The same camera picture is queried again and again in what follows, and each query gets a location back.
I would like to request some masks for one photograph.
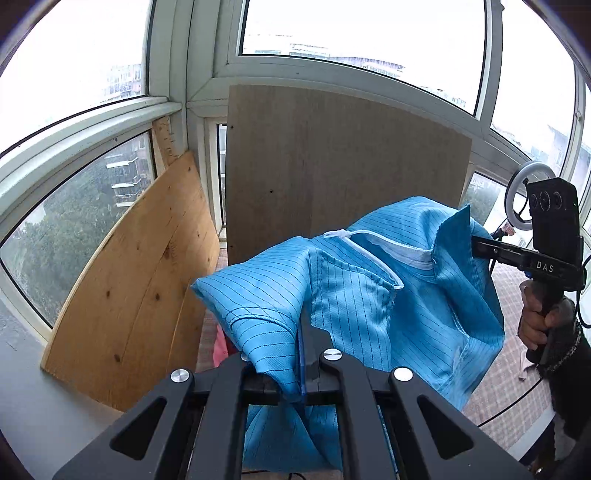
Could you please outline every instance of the sky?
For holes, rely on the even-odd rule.
[[[406,82],[446,90],[472,113],[484,29],[478,0],[251,0],[244,52],[262,49],[257,34],[290,35],[331,56],[391,61],[405,67]]]
[[[112,66],[142,62],[150,0],[61,0],[0,76],[0,152],[96,106]]]
[[[501,82],[493,116],[526,150],[550,152],[548,125],[569,135],[574,110],[574,66],[562,44],[522,0],[502,0]]]

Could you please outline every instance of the blue jacket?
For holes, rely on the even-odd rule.
[[[503,318],[470,218],[423,197],[380,208],[347,230],[291,238],[193,290],[285,400],[251,407],[244,464],[272,471],[341,468],[334,407],[298,403],[304,302],[336,348],[384,371],[410,367],[462,408],[501,350]]]

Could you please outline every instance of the black handle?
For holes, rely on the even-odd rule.
[[[537,299],[542,300],[542,310],[540,311],[540,315],[545,317],[549,314],[550,310],[562,299],[564,296],[564,291],[559,290],[557,288],[549,287],[543,283],[539,282],[532,282],[531,284],[532,289],[534,291],[534,295]],[[553,330],[550,329],[546,335],[548,336],[548,341],[545,345],[538,345],[536,350],[527,350],[525,357],[532,362],[534,365],[545,365],[546,363],[546,355],[544,353],[547,351],[546,347],[549,347],[552,343],[552,339],[554,338]]]

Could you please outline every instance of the tree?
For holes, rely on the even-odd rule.
[[[469,203],[471,217],[479,224],[484,225],[502,189],[500,185],[492,181],[481,185],[470,182],[462,206]]]
[[[51,325],[86,263],[123,211],[95,160],[43,202],[45,216],[25,221],[2,247],[2,259],[27,297]]]

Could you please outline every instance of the wrist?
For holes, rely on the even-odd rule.
[[[572,321],[562,327],[557,327],[554,332],[554,340],[548,352],[548,361],[545,365],[539,365],[538,370],[542,377],[547,378],[561,368],[576,352],[583,328],[579,322]]]

